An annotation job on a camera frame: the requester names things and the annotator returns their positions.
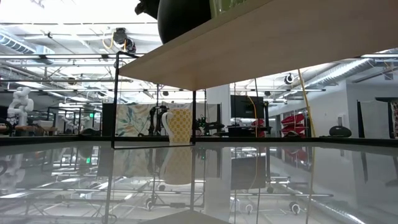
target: wire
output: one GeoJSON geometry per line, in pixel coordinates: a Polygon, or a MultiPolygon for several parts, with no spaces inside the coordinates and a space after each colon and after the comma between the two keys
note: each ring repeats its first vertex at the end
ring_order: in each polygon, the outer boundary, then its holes
{"type": "MultiPolygon", "coordinates": [[[[256,105],[254,104],[254,102],[252,101],[252,99],[250,98],[250,96],[247,96],[247,97],[249,98],[250,102],[253,104],[253,107],[254,107],[254,117],[255,117],[255,119],[256,119],[256,121],[257,121],[256,105]]],[[[256,156],[256,174],[254,175],[254,180],[253,180],[253,183],[251,183],[249,190],[251,189],[251,187],[253,187],[253,185],[254,185],[254,183],[255,183],[255,181],[256,181],[256,179],[257,179],[258,158],[259,158],[259,157],[256,156]]]]}
{"type": "Polygon", "coordinates": [[[254,102],[252,101],[252,99],[250,98],[250,96],[247,96],[247,97],[249,98],[251,104],[253,104],[253,107],[254,107],[254,118],[256,119],[256,122],[258,123],[256,105],[254,104],[254,102]]]}
{"type": "Polygon", "coordinates": [[[104,47],[105,47],[106,49],[111,49],[111,48],[112,48],[112,46],[113,46],[113,35],[114,35],[114,32],[112,33],[111,45],[110,45],[110,46],[107,46],[107,45],[105,44],[105,39],[102,39],[102,44],[104,45],[104,47]]]}
{"type": "MultiPolygon", "coordinates": [[[[303,81],[303,77],[301,76],[300,69],[298,69],[298,75],[300,77],[300,84],[301,84],[301,88],[303,90],[305,105],[307,106],[308,116],[310,118],[311,131],[312,131],[313,137],[315,138],[317,135],[315,134],[315,128],[313,127],[312,116],[311,116],[311,108],[310,108],[310,105],[308,103],[307,94],[306,94],[305,88],[304,88],[304,81],[303,81]]],[[[310,195],[308,196],[307,216],[305,217],[305,224],[308,224],[308,219],[310,217],[310,206],[311,206],[311,201],[312,201],[314,169],[315,169],[315,148],[313,148],[313,152],[312,152],[310,195]]]]}

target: ceiling duct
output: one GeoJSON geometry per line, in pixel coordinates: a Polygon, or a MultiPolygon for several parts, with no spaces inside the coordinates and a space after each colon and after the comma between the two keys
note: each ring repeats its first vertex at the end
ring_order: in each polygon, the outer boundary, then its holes
{"type": "MultiPolygon", "coordinates": [[[[46,46],[29,43],[4,30],[0,30],[0,45],[15,50],[16,52],[19,52],[21,54],[54,54],[54,51],[46,46]]],[[[39,63],[45,63],[47,65],[53,63],[53,61],[49,59],[40,59],[35,61],[39,63]]]]}
{"type": "Polygon", "coordinates": [[[35,45],[21,40],[18,37],[13,36],[12,34],[5,33],[4,31],[0,31],[0,44],[9,47],[12,50],[16,50],[22,54],[36,53],[35,45]]]}
{"type": "MultiPolygon", "coordinates": [[[[398,49],[384,50],[382,52],[378,52],[378,54],[398,54],[398,49]]],[[[315,85],[325,86],[327,84],[337,83],[352,75],[369,70],[376,65],[377,62],[371,58],[359,59],[351,63],[337,65],[332,69],[329,69],[317,75],[315,78],[307,81],[305,87],[310,88],[314,87],[315,85]]]]}

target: glass table top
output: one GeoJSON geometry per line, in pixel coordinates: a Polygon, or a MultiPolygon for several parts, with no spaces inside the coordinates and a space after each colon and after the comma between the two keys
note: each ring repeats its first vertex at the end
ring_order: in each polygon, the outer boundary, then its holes
{"type": "Polygon", "coordinates": [[[397,156],[320,142],[0,146],[0,223],[142,223],[190,208],[239,224],[398,223],[397,156]]]}

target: yellow patterned pitcher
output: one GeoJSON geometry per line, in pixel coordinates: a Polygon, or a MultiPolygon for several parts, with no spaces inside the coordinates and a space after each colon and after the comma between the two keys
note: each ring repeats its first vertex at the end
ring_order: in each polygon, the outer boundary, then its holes
{"type": "MultiPolygon", "coordinates": [[[[169,135],[171,146],[188,145],[192,133],[190,109],[171,109],[162,116],[163,126],[169,135]]],[[[166,184],[182,185],[191,182],[191,147],[171,147],[160,170],[160,178],[166,184]]]]}

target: ceiling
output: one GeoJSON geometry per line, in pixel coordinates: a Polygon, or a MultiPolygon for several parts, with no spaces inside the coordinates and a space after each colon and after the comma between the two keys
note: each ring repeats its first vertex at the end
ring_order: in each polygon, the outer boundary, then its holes
{"type": "MultiPolygon", "coordinates": [[[[136,44],[137,53],[147,53],[162,45],[157,30],[157,21],[147,14],[136,15],[135,6],[139,0],[2,0],[0,4],[0,32],[14,35],[15,38],[29,44],[46,46],[55,54],[115,54],[120,51],[114,44],[111,45],[111,36],[115,28],[126,28],[127,35],[136,44]]],[[[18,54],[18,52],[0,45],[0,54],[18,54]]],[[[8,60],[15,66],[22,66],[41,77],[52,74],[53,79],[92,79],[92,82],[77,83],[70,86],[63,83],[54,88],[108,88],[113,82],[98,82],[98,80],[114,78],[114,60],[54,60],[51,65],[44,65],[33,60],[8,60]]],[[[326,63],[308,68],[301,72],[305,80],[309,80],[321,72],[338,65],[341,62],[326,63]]],[[[275,75],[261,77],[256,80],[258,89],[291,89],[299,83],[297,79],[293,85],[286,85],[284,77],[288,74],[298,77],[298,71],[289,71],[275,75]]],[[[255,91],[240,91],[255,89],[254,80],[232,83],[231,92],[240,95],[256,95],[255,91]]],[[[125,102],[154,103],[156,92],[143,92],[143,89],[155,90],[153,83],[140,80],[122,82],[120,88],[134,90],[122,92],[125,102]]],[[[186,102],[192,99],[188,91],[179,91],[170,86],[161,86],[169,92],[168,96],[159,95],[160,100],[186,102]]],[[[271,92],[269,98],[280,97],[279,92],[271,92]]],[[[93,93],[80,94],[81,97],[96,99],[93,93]]],[[[204,99],[204,92],[199,91],[197,98],[204,99]]]]}

